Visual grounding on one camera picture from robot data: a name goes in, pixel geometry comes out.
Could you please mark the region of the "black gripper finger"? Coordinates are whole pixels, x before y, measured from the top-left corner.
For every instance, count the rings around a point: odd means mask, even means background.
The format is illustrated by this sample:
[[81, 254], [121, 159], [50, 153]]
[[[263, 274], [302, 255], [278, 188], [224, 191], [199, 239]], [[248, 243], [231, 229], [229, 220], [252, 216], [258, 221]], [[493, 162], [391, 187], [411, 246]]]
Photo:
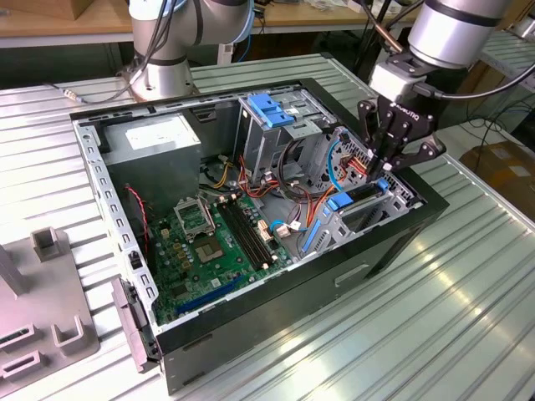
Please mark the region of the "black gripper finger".
[[366, 99], [358, 103], [361, 141], [369, 151], [369, 163], [367, 173], [369, 175], [381, 175], [383, 171], [384, 157], [387, 149], [385, 117], [388, 99]]
[[446, 145], [434, 134], [423, 138], [415, 151], [405, 152], [408, 144], [408, 142], [403, 142], [396, 147], [389, 146], [381, 157], [383, 162], [381, 169], [383, 171], [403, 170], [413, 165], [434, 160], [446, 152]]

